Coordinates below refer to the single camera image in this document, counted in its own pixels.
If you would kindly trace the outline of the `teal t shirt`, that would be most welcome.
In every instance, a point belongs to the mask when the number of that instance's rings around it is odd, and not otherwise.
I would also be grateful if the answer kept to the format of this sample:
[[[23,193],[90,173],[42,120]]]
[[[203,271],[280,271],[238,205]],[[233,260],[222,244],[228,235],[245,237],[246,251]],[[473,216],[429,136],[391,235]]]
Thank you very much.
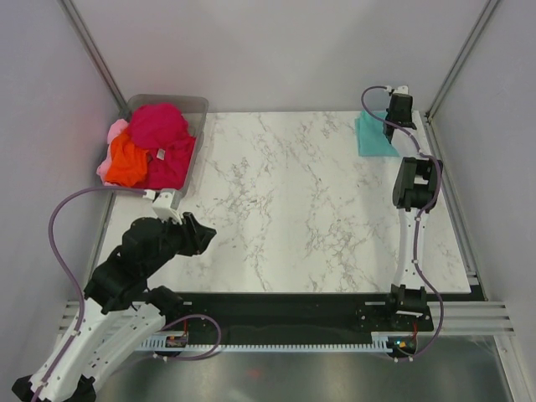
[[[355,120],[355,133],[360,157],[399,157],[384,135],[384,124],[368,112],[361,111]]]

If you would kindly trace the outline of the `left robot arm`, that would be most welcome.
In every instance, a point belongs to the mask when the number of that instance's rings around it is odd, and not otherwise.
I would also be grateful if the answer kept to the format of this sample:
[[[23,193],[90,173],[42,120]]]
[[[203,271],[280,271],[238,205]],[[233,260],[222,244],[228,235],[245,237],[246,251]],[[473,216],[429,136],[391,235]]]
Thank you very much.
[[[183,299],[148,279],[175,256],[203,254],[216,230],[191,213],[140,218],[93,272],[79,310],[43,366],[17,379],[21,401],[93,401],[97,390],[137,347],[164,329],[193,318]]]

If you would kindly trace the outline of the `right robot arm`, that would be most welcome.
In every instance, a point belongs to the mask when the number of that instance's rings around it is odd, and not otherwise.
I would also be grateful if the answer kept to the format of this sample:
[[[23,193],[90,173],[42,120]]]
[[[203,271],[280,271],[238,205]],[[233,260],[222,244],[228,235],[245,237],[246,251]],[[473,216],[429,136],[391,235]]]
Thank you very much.
[[[413,97],[407,86],[389,92],[384,135],[401,157],[392,194],[399,213],[399,257],[385,323],[396,330],[414,318],[428,315],[427,282],[421,277],[424,233],[430,211],[436,206],[442,162],[431,158],[417,139],[413,121]]]

